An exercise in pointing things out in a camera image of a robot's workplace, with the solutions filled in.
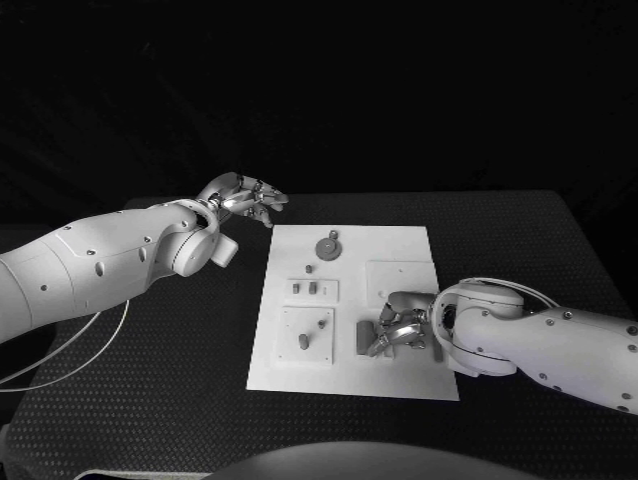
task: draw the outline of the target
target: dark wall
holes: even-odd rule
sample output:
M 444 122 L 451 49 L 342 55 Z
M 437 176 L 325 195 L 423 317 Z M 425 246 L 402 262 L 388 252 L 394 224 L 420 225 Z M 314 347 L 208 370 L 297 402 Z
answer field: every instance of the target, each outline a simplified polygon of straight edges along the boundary
M 229 170 L 290 194 L 544 188 L 626 288 L 638 3 L 498 3 L 2 2 L 0 222 L 58 226 Z

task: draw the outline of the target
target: textured tabletop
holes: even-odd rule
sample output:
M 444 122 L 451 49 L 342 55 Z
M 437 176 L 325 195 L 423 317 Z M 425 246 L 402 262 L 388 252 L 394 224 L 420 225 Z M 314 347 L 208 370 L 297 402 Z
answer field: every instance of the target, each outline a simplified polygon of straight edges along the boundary
M 172 199 L 141 198 L 127 208 Z M 273 217 L 277 224 L 425 226 L 441 289 L 470 276 L 503 278 L 561 305 L 630 318 L 552 192 L 291 195 Z M 211 263 L 189 278 L 159 280 L 100 358 L 26 394 L 7 436 L 10 479 L 74 478 L 88 469 L 213 472 L 254 454 L 337 440 L 428 446 L 545 478 L 638 479 L 638 417 L 521 372 L 456 374 L 460 402 L 247 391 L 271 232 L 241 217 L 222 231 L 239 244 L 228 268 Z M 92 356 L 121 309 L 101 315 L 35 383 Z M 55 347 L 87 319 L 59 324 Z

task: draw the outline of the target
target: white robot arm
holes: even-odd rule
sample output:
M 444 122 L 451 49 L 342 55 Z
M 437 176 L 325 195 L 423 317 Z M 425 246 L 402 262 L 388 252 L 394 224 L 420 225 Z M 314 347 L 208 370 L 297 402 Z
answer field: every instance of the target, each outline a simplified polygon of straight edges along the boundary
M 464 280 L 438 295 L 394 292 L 368 354 L 431 326 L 456 372 L 503 376 L 518 367 L 542 386 L 638 415 L 638 322 L 554 302 L 523 311 L 522 296 L 487 283 Z
M 208 260 L 225 267 L 237 252 L 219 232 L 225 215 L 250 216 L 271 227 L 264 205 L 280 211 L 284 203 L 287 196 L 268 184 L 228 173 L 196 200 L 84 218 L 2 254 L 0 343 L 110 309 L 157 279 L 196 273 Z

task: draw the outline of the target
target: dark table surface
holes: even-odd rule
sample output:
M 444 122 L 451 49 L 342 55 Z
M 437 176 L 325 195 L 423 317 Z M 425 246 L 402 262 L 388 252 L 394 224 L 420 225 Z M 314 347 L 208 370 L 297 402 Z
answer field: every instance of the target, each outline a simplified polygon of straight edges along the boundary
M 140 198 L 143 208 L 173 198 Z M 565 204 L 548 191 L 291 195 L 277 224 L 425 226 L 438 284 L 486 276 L 526 284 L 561 305 L 630 318 Z M 461 453 L 545 478 L 638 479 L 638 417 L 544 387 L 519 372 L 456 374 L 460 402 L 247 391 L 271 232 L 234 217 L 239 252 L 137 297 L 94 363 L 26 393 L 7 436 L 10 479 L 88 469 L 213 472 L 270 450 L 366 440 Z M 100 349 L 105 312 L 35 382 Z M 58 325 L 58 346 L 87 317 Z

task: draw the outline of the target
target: cable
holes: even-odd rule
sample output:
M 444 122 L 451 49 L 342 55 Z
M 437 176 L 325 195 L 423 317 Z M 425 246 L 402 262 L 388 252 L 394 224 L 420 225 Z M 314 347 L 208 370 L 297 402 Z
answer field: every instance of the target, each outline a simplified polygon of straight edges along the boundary
M 66 377 L 69 377 L 71 375 L 74 375 L 94 360 L 95 358 L 100 356 L 100 354 L 102 353 L 102 351 L 105 350 L 105 348 L 110 346 L 110 343 L 113 342 L 114 340 L 114 337 L 117 336 L 117 332 L 120 331 L 120 328 L 121 328 L 121 324 L 124 323 L 124 318 L 127 317 L 127 310 L 128 310 L 128 300 L 127 300 L 127 303 L 124 305 L 124 313 L 121 315 L 121 320 L 120 320 L 120 324 L 117 325 L 117 328 L 114 330 L 114 333 L 113 333 L 113 336 L 110 337 L 110 340 L 107 341 L 105 345 L 102 346 L 102 348 L 98 350 L 98 353 L 91 357 L 91 359 L 75 369 L 72 370 L 66 375 L 64 375 L 62 377 L 59 377 L 58 379 L 52 380 L 51 382 L 48 383 L 43 383 L 42 385 L 35 385 L 32 387 L 26 387 L 26 388 L 3 388 L 0 389 L 0 393 L 10 393 L 10 392 L 26 392 L 28 390 L 35 390 L 36 388 L 42 388 L 42 387 L 46 387 L 48 385 L 52 385 L 53 383 L 59 382 L 61 380 L 64 380 Z M 0 380 L 0 384 L 2 383 L 6 383 L 9 380 L 12 380 L 13 378 L 16 378 L 19 375 L 22 375 L 23 373 L 26 373 L 29 370 L 32 370 L 35 367 L 38 367 L 42 363 L 45 363 L 68 346 L 69 344 L 74 342 L 74 340 L 77 340 L 77 338 L 81 336 L 81 334 L 84 333 L 84 331 L 87 330 L 87 328 L 91 326 L 92 322 L 95 321 L 95 319 L 98 318 L 100 314 L 102 312 L 97 312 L 95 315 L 92 316 L 91 320 L 88 321 L 88 323 L 84 325 L 84 328 L 81 328 L 81 330 L 77 332 L 77 334 L 71 337 L 71 339 L 62 344 L 62 346 L 45 357 L 42 358 L 40 360 L 38 360 L 38 362 L 35 362 L 30 366 L 28 366 L 23 370 L 20 370 L 19 372 L 16 372 L 15 374 L 9 375 L 7 377 L 4 377 L 2 380 Z
M 505 287 L 515 288 L 516 290 L 525 292 L 528 295 L 534 296 L 545 304 L 547 307 L 552 308 L 552 307 L 559 306 L 559 304 L 549 297 L 547 297 L 542 293 L 539 293 L 536 290 L 526 287 L 525 285 L 509 282 L 506 280 L 499 280 L 496 278 L 473 277 L 473 278 L 466 278 L 460 281 L 461 282 L 482 281 L 482 282 L 487 282 L 487 283 L 495 283 L 495 284 L 502 285 Z

